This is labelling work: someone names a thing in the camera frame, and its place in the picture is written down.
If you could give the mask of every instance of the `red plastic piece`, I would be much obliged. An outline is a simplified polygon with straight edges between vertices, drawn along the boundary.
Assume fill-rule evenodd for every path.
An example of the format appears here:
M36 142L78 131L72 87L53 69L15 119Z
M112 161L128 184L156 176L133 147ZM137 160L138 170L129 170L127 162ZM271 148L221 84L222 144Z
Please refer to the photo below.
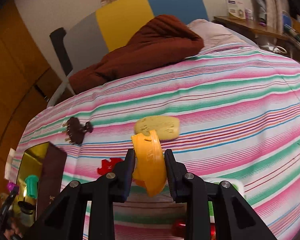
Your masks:
M97 172L100 175L105 175L108 172L111 172L117 163L122 162L122 161L123 161L123 159L121 159L121 158L110 158L110 161L108 161L107 159L103 159L101 161L102 166L101 166L101 168L97 168Z
M186 221L183 219L177 219L171 228L173 236L185 238L186 235ZM216 227L214 224L210 224L211 240L216 240Z

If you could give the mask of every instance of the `white wall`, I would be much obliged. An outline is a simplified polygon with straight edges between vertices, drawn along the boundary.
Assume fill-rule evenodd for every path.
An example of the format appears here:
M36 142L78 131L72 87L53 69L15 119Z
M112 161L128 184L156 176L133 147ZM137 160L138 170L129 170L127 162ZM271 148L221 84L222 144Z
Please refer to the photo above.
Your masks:
M209 20L227 15L225 0L203 0ZM252 8L250 0L244 0ZM50 41L50 33L64 27L69 30L85 16L101 7L100 0L15 0L32 38L58 76L66 78Z
M101 7L100 0L14 0L32 38L57 75L66 78L53 49L50 33L67 31L82 18Z

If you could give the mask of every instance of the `brown blanket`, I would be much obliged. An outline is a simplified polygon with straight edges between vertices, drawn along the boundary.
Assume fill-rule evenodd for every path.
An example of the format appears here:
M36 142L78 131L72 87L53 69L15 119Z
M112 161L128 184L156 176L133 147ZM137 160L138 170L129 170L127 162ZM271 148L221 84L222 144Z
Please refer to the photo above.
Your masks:
M124 47L69 78L80 92L118 78L132 76L199 53L202 38L172 15L159 15L136 32Z

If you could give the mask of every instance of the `headboard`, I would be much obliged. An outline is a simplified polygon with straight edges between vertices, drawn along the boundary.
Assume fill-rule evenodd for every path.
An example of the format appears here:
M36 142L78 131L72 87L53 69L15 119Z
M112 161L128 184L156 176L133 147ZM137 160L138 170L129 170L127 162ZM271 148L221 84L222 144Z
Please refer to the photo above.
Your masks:
M202 0L117 0L88 15L67 33L59 28L50 37L69 76L125 46L134 33L160 14L174 15L185 24L208 20Z

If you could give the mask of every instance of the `striped bedsheet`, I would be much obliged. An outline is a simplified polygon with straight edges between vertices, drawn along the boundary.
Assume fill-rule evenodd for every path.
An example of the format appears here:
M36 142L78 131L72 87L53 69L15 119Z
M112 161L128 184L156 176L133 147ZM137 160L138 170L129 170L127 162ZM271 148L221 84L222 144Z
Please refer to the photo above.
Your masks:
M67 152L62 188L98 178L101 160L124 158L134 123L149 115L180 120L180 136L162 142L189 172L238 179L245 197L278 239L300 228L300 64L247 44L201 52L180 63L109 82L46 109L21 138L10 180L24 150L51 141ZM62 124L76 116L93 132L81 147L65 142ZM83 238L88 237L88 205ZM114 204L116 239L177 239L171 224L185 215L168 187L149 198L132 184Z

